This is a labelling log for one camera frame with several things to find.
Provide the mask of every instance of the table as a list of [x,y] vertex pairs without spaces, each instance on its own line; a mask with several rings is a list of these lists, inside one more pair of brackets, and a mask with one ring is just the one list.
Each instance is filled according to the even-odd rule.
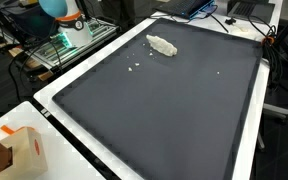
[[[105,178],[40,114],[29,102],[23,102],[0,118],[0,127],[16,130],[22,126],[35,128],[41,134],[48,171],[37,180]],[[7,134],[0,130],[0,140]]]
[[[275,10],[273,12],[271,25],[278,25],[279,16],[281,12],[283,0],[270,0],[271,3],[275,3]],[[225,19],[225,3],[219,2],[218,13],[214,16],[222,23]],[[154,16],[163,15],[163,13],[157,12]],[[180,18],[175,18],[177,21],[185,21]],[[99,141],[96,140],[92,135],[90,135],[86,130],[84,130],[80,125],[78,125],[70,116],[68,116],[61,108],[59,108],[53,101],[52,97],[63,89],[66,85],[74,81],[76,78],[81,76],[84,72],[92,68],[94,65],[102,61],[109,54],[114,52],[128,40],[133,38],[143,29],[152,24],[154,19],[146,19],[130,31],[123,34],[121,37],[108,44],[103,49],[99,50],[97,53],[93,54],[85,61],[71,69],[69,72],[40,90],[34,95],[34,98],[41,103],[49,112],[59,120],[65,127],[69,129],[72,134],[79,138],[79,140],[84,143],[84,145],[90,149],[99,159],[101,159],[114,173],[116,173],[123,180],[134,180],[142,179],[136,172],[130,169],[124,162],[118,159],[114,154],[112,154],[106,147],[104,147]],[[264,32],[268,31],[268,27],[262,24],[255,23]],[[212,18],[207,18],[203,20],[193,20],[189,25],[202,27],[218,32],[226,33],[223,28]],[[262,35],[254,30],[251,24],[247,21],[237,20],[236,25],[239,27],[247,28],[248,32],[241,32],[239,28],[234,26],[224,25],[228,30],[229,34],[233,36],[244,37],[247,39],[260,41],[263,37]],[[267,86],[269,76],[269,66],[266,60],[262,60],[255,80],[254,90],[252,98],[250,101],[250,106],[248,109],[244,131],[241,138],[241,143],[239,147],[239,152],[237,154],[233,180],[246,180],[250,177],[250,172],[252,168],[253,155],[255,151],[255,145],[258,135],[258,129],[260,124],[260,117],[262,113],[264,96]]]

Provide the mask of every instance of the white crumpled object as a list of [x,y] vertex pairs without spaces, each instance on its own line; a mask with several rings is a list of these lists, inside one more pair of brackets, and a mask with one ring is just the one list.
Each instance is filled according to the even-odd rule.
[[156,51],[166,55],[166,56],[174,56],[177,54],[177,48],[173,46],[173,44],[167,42],[165,39],[162,39],[158,36],[150,36],[146,35],[148,42],[151,47]]

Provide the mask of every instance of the gray mat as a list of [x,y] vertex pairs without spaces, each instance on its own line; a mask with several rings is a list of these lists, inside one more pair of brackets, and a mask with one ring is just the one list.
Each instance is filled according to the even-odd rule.
[[[178,54],[150,51],[146,34]],[[54,100],[145,179],[229,179],[261,56],[255,44],[160,19]]]

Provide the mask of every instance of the laptop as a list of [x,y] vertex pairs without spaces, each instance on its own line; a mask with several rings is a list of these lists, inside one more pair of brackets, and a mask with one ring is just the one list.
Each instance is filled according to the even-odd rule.
[[154,9],[184,19],[193,19],[195,15],[213,4],[214,0],[171,0]]
[[248,20],[248,17],[250,16],[250,19],[253,22],[263,23],[258,19],[260,18],[265,23],[269,24],[274,7],[275,4],[263,2],[263,0],[241,0],[235,2],[227,16],[243,20]]

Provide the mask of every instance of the floor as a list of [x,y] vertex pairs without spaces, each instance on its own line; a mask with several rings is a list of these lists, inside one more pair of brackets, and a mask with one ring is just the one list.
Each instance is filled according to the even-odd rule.
[[[152,13],[151,8],[158,5],[155,0],[135,0],[135,11],[137,16],[148,16]],[[288,0],[284,1],[282,17],[288,19]],[[102,15],[101,7],[97,1],[93,2],[94,13],[90,14]],[[11,58],[0,54],[0,116],[8,112],[19,104],[15,96],[14,84],[7,73],[8,65]],[[14,76],[19,82],[19,73],[15,67],[12,67]],[[26,90],[19,84],[21,97],[25,100],[32,101],[32,96],[48,82],[29,83],[24,80]],[[274,95],[268,92],[266,101],[274,101],[278,103],[288,104],[288,94],[283,90],[278,91]],[[270,117],[263,118],[265,127],[263,139],[266,145],[264,153],[257,152],[252,179],[257,180],[288,180],[288,122],[281,124]]]

